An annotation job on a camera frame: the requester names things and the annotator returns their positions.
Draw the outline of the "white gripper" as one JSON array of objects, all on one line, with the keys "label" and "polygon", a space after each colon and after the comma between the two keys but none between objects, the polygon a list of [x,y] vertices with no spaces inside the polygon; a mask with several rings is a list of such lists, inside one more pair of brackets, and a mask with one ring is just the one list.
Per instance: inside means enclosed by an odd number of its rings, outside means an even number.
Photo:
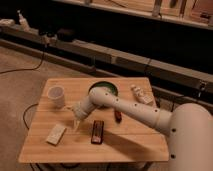
[{"label": "white gripper", "polygon": [[85,120],[89,116],[89,113],[83,110],[79,102],[72,107],[72,111],[74,116],[77,118],[73,120],[73,130],[77,131],[81,121]]}]

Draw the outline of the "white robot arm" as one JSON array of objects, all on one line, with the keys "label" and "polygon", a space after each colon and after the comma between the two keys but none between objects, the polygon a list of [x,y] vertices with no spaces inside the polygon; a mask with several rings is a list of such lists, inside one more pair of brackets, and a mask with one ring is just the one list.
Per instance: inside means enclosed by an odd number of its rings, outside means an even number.
[{"label": "white robot arm", "polygon": [[213,116],[203,106],[185,103],[170,112],[95,87],[73,106],[74,116],[83,121],[102,106],[120,111],[167,136],[169,171],[213,171]]}]

